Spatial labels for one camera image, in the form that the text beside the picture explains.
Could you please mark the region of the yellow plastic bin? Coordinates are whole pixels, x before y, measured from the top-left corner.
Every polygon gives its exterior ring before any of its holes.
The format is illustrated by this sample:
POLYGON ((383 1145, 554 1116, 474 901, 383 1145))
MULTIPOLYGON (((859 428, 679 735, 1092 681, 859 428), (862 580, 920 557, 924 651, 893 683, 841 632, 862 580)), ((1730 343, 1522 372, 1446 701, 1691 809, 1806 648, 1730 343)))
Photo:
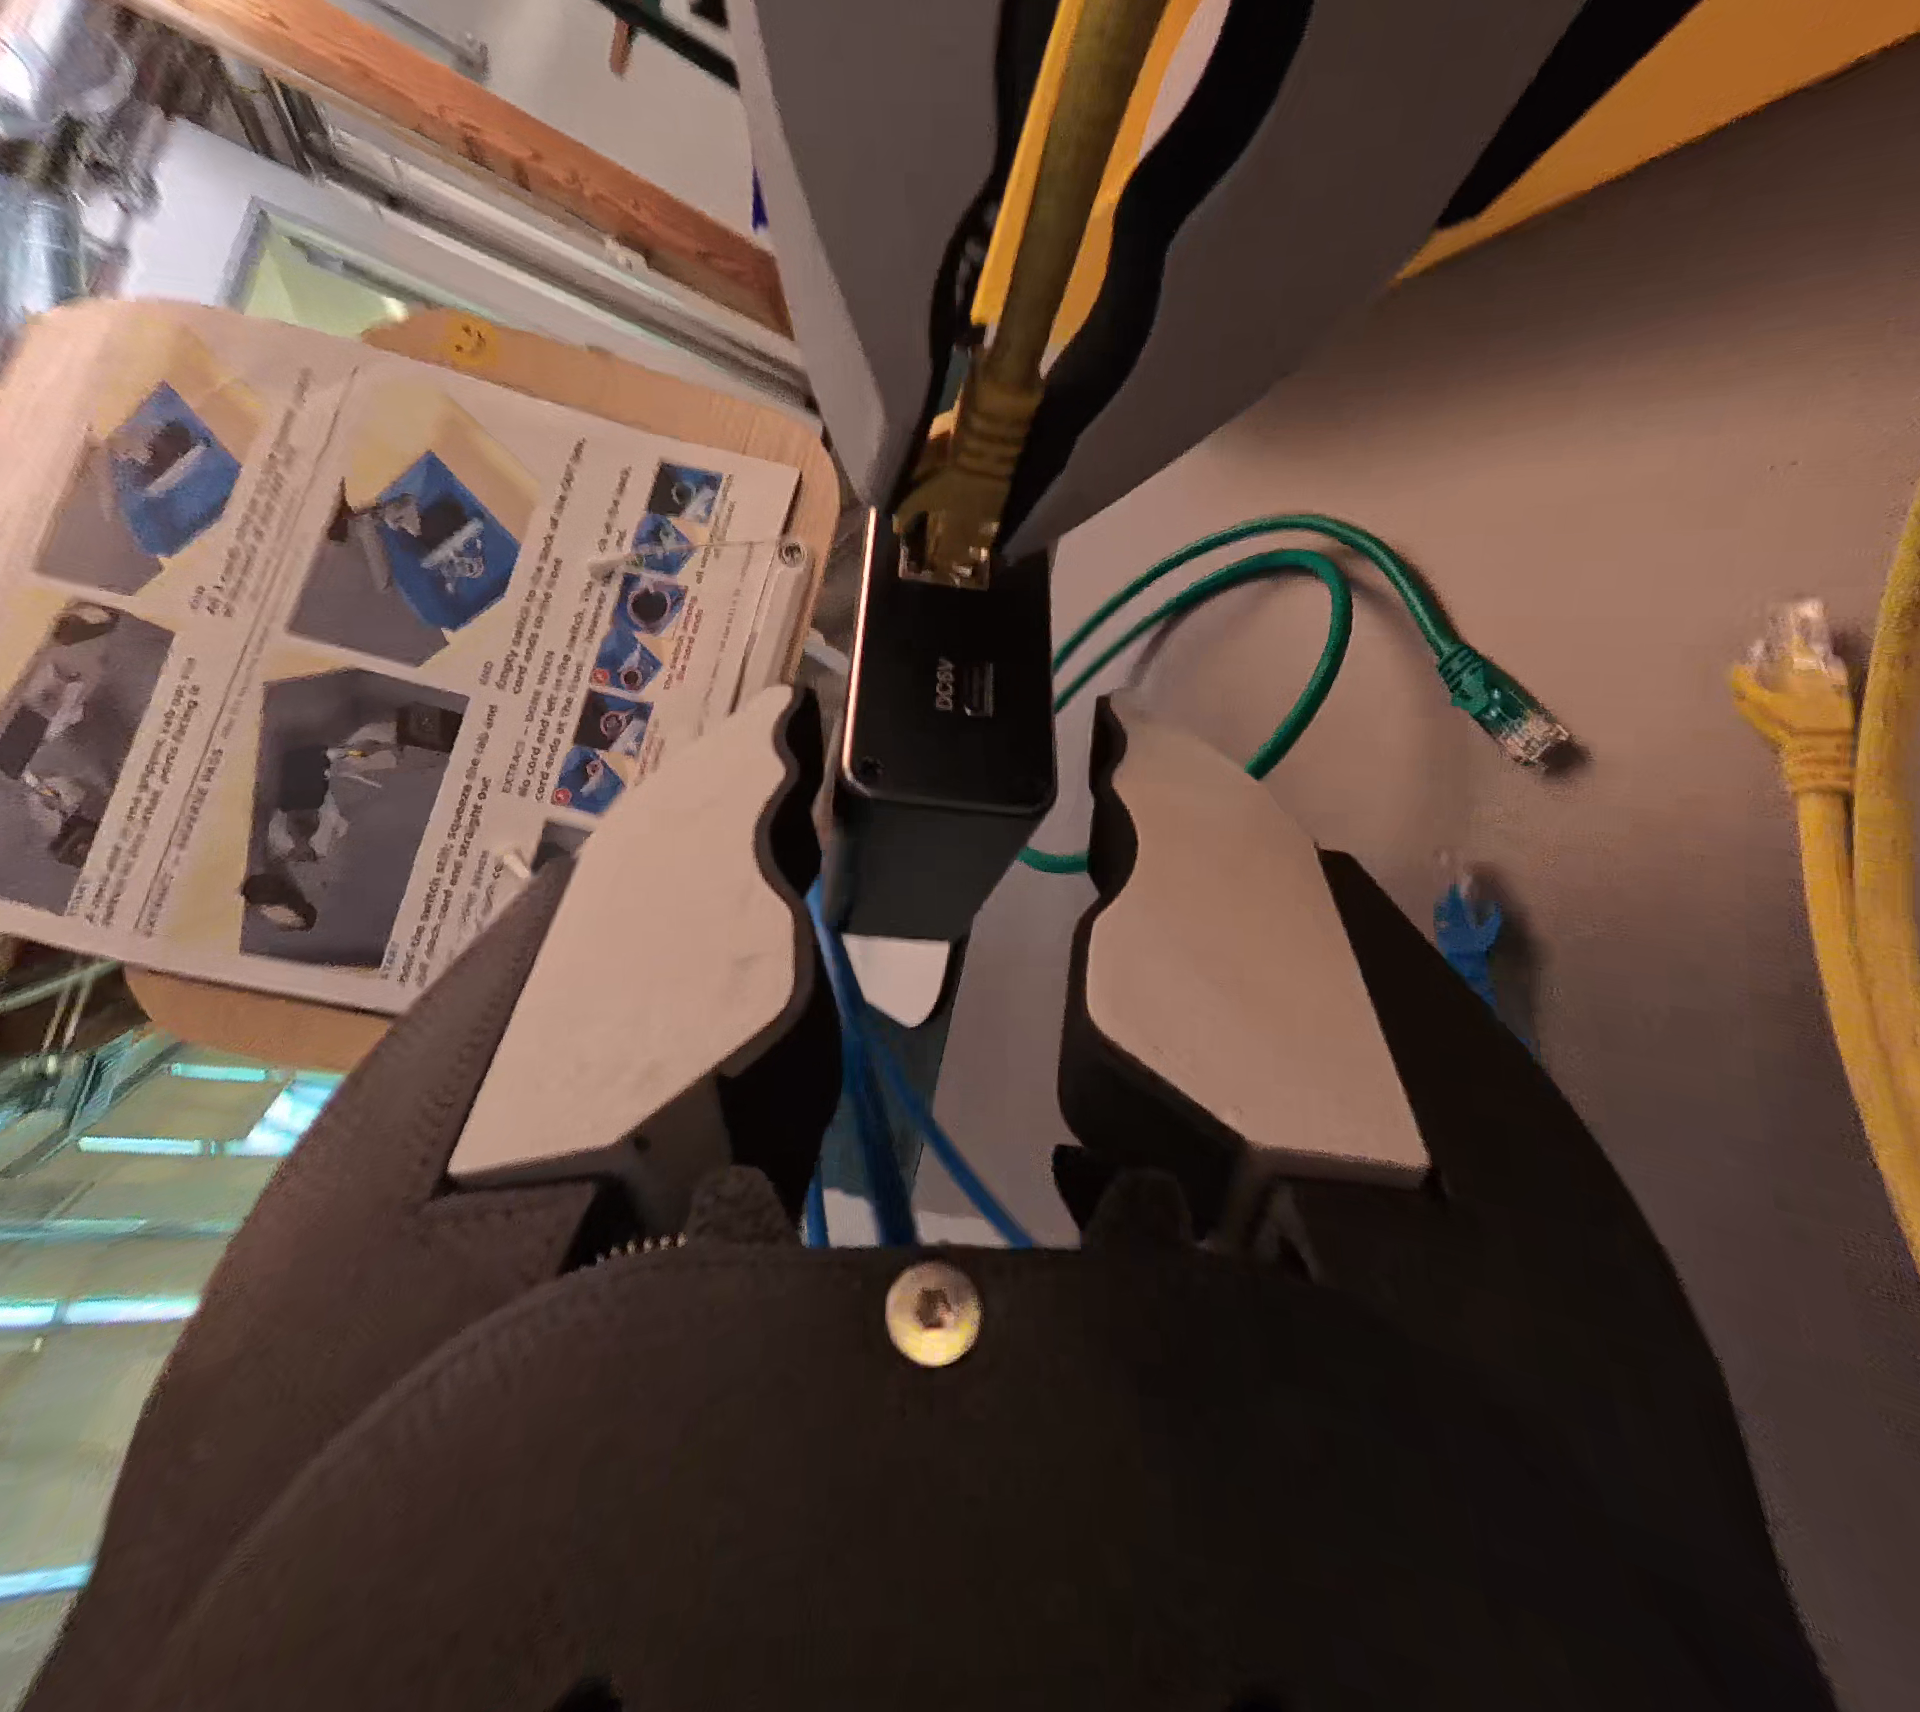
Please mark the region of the yellow plastic bin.
POLYGON ((971 304, 1122 380, 1300 355, 1492 236, 1914 36, 1914 0, 1064 0, 971 304))

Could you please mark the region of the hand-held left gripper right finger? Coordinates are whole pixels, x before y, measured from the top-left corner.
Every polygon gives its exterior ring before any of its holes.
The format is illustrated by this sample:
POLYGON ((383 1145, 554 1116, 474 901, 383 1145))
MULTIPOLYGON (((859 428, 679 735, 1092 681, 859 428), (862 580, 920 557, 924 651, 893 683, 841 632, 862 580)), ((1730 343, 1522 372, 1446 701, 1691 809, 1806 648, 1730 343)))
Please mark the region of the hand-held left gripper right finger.
POLYGON ((1260 780, 1101 698, 1086 858, 1057 1068, 1080 1148, 1164 1174, 1227 1242, 1283 1182, 1422 1189, 1432 1157, 1321 852, 1260 780))

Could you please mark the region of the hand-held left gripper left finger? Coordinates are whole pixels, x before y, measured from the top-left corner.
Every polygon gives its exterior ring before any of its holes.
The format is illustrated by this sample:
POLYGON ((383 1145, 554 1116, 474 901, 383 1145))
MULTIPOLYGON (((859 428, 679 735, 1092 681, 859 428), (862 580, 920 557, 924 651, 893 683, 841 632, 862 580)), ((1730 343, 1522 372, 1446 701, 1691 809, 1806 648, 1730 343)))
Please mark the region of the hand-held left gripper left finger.
POLYGON ((838 1105, 838 1024, 807 921, 819 711, 768 687, 669 756, 442 977, 472 1090, 456 1197, 586 1183, 634 1222, 764 1178, 784 1222, 838 1105))

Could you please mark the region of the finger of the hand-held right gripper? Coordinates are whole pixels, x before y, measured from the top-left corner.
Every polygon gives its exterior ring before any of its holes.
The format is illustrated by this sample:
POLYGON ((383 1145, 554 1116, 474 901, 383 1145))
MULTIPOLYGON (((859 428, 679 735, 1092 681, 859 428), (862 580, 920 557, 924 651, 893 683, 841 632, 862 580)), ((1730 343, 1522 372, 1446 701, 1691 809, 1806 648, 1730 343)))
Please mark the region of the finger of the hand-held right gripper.
POLYGON ((898 492, 936 302, 998 156, 1004 0, 726 0, 805 380, 852 496, 898 492))
POLYGON ((1170 245, 1137 364, 1004 549, 1093 520, 1377 299, 1582 3, 1314 0, 1276 104, 1170 245))

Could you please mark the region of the wooden post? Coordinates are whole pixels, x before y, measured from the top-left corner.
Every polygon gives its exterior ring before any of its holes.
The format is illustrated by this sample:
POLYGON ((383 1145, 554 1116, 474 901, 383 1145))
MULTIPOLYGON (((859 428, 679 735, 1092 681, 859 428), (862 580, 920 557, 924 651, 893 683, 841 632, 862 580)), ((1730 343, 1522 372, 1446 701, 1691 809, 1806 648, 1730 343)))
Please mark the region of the wooden post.
POLYGON ((328 0, 113 0, 278 84, 420 142, 637 253, 666 283, 793 340, 775 258, 566 131, 328 0))

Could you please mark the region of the black ethernet switch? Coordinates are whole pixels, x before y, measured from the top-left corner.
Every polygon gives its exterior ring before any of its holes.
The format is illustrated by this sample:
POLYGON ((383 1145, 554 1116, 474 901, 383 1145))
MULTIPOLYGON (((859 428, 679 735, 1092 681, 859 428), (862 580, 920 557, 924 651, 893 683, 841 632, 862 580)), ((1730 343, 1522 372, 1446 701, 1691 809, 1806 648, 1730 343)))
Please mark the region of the black ethernet switch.
POLYGON ((834 932, 958 941, 1057 802, 1049 559, 981 593, 901 570, 867 517, 823 910, 834 932))

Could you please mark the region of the instruction poster board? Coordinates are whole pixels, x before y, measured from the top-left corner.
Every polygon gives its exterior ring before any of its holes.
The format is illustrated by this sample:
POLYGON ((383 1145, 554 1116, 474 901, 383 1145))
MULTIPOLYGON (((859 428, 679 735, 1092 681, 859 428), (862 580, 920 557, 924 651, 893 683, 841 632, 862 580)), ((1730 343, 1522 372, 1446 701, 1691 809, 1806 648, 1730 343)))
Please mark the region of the instruction poster board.
POLYGON ((72 302, 1 443, 5 953, 332 1071, 789 681, 838 517, 802 414, 445 311, 72 302))

